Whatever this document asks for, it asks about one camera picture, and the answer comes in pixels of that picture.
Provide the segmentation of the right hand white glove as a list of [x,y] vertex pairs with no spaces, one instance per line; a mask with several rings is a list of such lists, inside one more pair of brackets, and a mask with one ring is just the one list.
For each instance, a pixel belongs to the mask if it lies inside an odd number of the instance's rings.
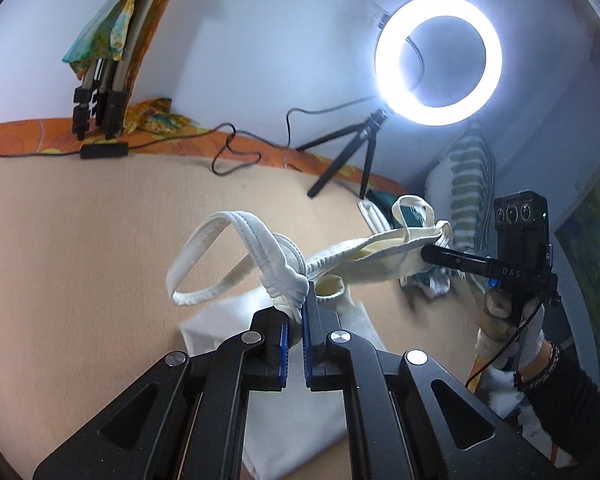
[[543,330],[545,309],[533,298],[524,306],[519,324],[509,321],[512,302],[497,288],[491,288],[478,309],[476,351],[484,362],[493,360],[502,368],[508,359],[517,361],[516,373],[522,382],[531,382],[550,365],[554,350]]

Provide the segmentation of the right forearm black sleeve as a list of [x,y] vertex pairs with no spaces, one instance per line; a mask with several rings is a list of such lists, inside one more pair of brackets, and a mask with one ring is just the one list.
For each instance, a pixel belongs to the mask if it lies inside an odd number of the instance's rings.
[[576,461],[572,473],[600,474],[600,389],[590,376],[546,340],[530,364],[516,371],[514,385],[553,443]]

